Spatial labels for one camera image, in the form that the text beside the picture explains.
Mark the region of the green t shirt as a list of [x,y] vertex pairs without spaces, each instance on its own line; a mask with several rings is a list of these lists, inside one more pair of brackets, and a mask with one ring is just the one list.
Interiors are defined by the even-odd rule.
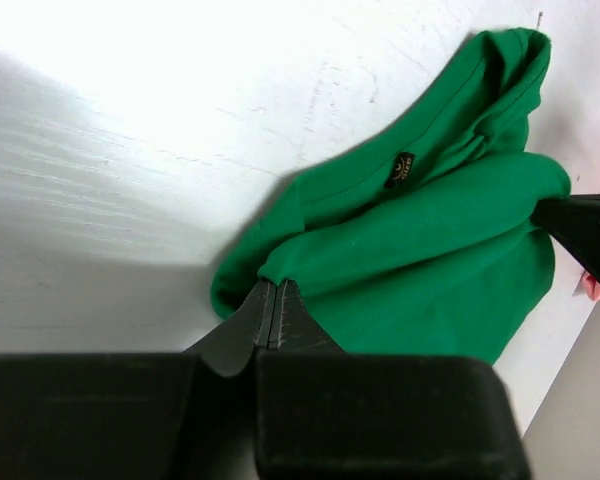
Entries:
[[571,191],[526,148],[550,54],[532,29],[471,38],[389,128],[291,181],[219,265],[215,312],[291,280],[346,351],[496,362],[554,278],[532,213]]

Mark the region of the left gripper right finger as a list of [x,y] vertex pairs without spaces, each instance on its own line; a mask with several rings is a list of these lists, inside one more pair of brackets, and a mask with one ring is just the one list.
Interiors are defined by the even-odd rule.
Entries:
[[343,351],[298,286],[258,283],[257,471],[263,479],[528,479],[507,391],[458,356]]

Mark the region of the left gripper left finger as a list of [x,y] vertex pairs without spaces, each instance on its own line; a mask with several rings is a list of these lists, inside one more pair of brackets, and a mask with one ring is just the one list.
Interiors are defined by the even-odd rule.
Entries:
[[181,353],[0,354],[0,479],[207,479],[251,444],[259,282]]

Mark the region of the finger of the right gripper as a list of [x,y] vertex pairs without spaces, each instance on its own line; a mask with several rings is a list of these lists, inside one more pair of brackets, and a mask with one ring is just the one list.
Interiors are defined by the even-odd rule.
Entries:
[[542,200],[532,222],[550,234],[600,284],[600,194]]

